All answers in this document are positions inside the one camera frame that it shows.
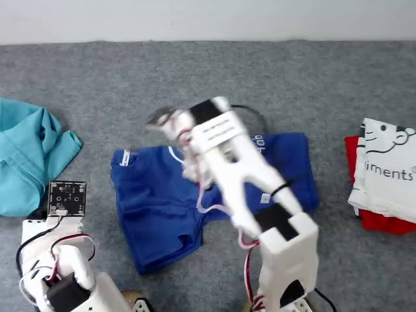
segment teal shirt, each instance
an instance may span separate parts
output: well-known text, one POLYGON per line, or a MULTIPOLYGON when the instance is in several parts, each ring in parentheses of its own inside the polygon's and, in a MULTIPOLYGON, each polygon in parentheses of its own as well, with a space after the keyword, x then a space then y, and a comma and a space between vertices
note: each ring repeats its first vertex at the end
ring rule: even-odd
POLYGON ((0 215, 37 209, 49 181, 79 153, 77 135, 61 131, 45 108, 0 98, 0 215))

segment white t-shirt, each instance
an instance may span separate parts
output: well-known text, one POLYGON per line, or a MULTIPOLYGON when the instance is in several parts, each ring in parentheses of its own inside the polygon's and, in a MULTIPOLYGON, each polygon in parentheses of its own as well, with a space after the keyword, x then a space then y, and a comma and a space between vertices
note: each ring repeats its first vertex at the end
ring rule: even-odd
POLYGON ((351 205, 416 222, 415 134, 411 128, 364 119, 351 205))

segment floor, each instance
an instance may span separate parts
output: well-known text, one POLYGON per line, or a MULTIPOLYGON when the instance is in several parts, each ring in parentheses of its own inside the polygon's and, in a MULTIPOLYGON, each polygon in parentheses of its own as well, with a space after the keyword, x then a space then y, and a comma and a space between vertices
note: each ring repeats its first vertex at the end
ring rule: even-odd
MULTIPOLYGON (((140 289, 156 311, 240 311, 244 252, 229 222, 204 229, 204 246, 156 274, 139 276, 120 231, 109 177, 116 148, 165 144, 145 127, 162 106, 224 95, 267 115, 275 132, 303 131, 321 204, 317 286, 340 312, 413 311, 416 233, 361 228, 346 203, 343 138, 364 117, 416 126, 416 42, 144 42, 0 47, 0 96, 48 108, 84 147, 60 176, 88 182, 86 232, 94 269, 121 289, 140 289)), ((261 125, 242 114, 252 133, 261 125)), ((0 218, 0 301, 31 311, 18 291, 14 254, 21 219, 0 218)), ((258 255, 253 270, 261 265, 258 255)), ((330 311, 316 295, 312 301, 330 311)))

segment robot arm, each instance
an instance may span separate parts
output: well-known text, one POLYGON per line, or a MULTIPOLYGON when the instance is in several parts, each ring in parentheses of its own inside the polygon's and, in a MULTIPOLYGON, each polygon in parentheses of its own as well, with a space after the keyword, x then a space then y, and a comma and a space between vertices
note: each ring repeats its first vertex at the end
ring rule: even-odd
POLYGON ((189 110, 163 109, 148 123, 177 140, 184 176, 202 188, 215 181, 233 226, 259 241, 263 266, 257 297, 265 309, 293 311, 315 288, 318 227, 258 152, 227 99, 216 97, 189 110), (254 216, 244 182, 270 193, 275 204, 254 216))

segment folded shirt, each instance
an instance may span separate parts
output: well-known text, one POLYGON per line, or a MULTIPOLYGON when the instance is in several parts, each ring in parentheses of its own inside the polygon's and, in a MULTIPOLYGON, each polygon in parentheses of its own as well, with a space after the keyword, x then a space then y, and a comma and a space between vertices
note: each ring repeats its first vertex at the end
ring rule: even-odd
MULTIPOLYGON (((291 188, 304 210, 315 209, 319 199, 306 136, 257 135, 253 142, 285 179, 294 179, 291 188)), ((221 211, 198 212, 198 186, 182 177, 182 165, 176 160, 182 154, 177 149, 141 148, 125 156, 123 150, 114 152, 111 178, 121 227, 138 272, 145 274, 198 249, 203 225, 227 216, 221 211)), ((249 183, 244 187, 253 213, 272 204, 267 193, 249 183)), ((215 203, 222 204, 222 197, 213 184, 205 190, 202 205, 208 208, 215 203)))
POLYGON ((45 108, 0 99, 0 215, 27 216, 82 142, 45 108))
MULTIPOLYGON (((358 139, 359 136, 348 136, 344 139, 348 159, 348 169, 350 172, 351 182, 353 184, 355 182, 354 173, 356 171, 358 139)), ((359 214, 361 217, 364 229, 374 229, 398 235, 416 231, 416 224, 395 218, 393 216, 384 216, 372 211, 359 209, 357 209, 356 214, 359 214)))
POLYGON ((416 222, 416 131, 365 118, 357 145, 356 208, 416 222))

